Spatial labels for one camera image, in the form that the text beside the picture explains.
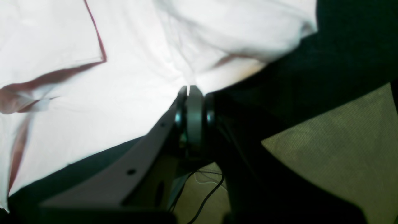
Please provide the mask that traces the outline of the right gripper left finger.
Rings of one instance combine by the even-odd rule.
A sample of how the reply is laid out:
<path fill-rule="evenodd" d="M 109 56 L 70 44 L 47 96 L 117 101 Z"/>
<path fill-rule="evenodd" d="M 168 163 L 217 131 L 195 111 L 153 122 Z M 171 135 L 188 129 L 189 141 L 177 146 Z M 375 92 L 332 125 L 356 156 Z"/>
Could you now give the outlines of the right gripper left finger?
<path fill-rule="evenodd" d="M 202 144 L 204 96 L 184 86 L 173 105 L 125 155 L 41 204 L 40 224 L 175 224 L 168 211 L 180 161 Z"/>

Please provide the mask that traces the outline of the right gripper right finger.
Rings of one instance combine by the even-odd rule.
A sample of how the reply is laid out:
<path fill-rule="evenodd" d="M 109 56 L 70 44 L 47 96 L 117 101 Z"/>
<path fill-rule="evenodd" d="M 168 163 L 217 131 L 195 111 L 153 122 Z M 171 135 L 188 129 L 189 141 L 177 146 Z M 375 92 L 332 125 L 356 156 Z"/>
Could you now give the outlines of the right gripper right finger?
<path fill-rule="evenodd" d="M 366 224 L 363 211 L 284 165 L 261 141 L 286 125 L 254 106 L 205 97 L 211 155 L 227 182 L 228 224 Z"/>

